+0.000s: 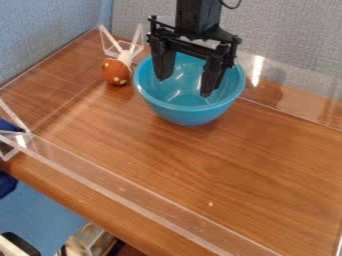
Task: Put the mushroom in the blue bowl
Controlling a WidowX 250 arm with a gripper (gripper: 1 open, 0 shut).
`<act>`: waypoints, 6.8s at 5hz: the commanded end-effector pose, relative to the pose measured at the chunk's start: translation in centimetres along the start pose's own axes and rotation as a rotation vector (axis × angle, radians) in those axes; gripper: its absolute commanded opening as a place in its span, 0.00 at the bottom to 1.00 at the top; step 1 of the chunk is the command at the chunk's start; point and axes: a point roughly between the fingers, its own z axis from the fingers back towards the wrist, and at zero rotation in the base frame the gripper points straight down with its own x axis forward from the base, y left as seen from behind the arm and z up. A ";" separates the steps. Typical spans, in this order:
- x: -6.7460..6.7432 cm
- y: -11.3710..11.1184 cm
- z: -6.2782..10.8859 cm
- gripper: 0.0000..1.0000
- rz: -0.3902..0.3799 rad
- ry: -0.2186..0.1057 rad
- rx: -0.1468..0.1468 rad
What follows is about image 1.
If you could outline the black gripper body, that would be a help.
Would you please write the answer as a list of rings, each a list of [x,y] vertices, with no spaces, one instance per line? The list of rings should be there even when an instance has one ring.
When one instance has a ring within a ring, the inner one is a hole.
[[[228,44],[230,49],[225,58],[225,64],[226,68],[234,66],[237,49],[242,43],[242,39],[225,31],[218,25],[214,25],[204,33],[194,33],[161,22],[157,15],[153,15],[149,21],[152,24],[152,31],[148,35],[149,44],[152,37],[157,36],[169,41],[170,48],[176,53],[181,52],[206,61],[209,56],[216,52],[217,46],[220,44]]]

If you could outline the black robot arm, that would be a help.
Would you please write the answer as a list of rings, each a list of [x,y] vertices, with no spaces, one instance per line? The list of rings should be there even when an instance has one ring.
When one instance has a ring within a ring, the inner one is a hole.
[[[164,81],[174,73],[177,53],[206,61],[202,73],[201,96],[209,97],[221,86],[229,68],[236,65],[242,39],[221,28],[224,0],[177,0],[176,24],[169,25],[157,15],[149,17],[154,72]]]

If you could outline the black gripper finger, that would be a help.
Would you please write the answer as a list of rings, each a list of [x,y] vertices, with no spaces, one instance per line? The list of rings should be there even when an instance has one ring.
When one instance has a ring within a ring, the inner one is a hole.
[[[209,56],[204,66],[201,96],[209,97],[216,89],[220,88],[224,74],[226,72],[225,58],[229,53],[229,45],[220,44],[216,52]]]
[[[164,81],[174,73],[177,53],[170,48],[169,41],[157,36],[152,37],[150,45],[156,76]]]

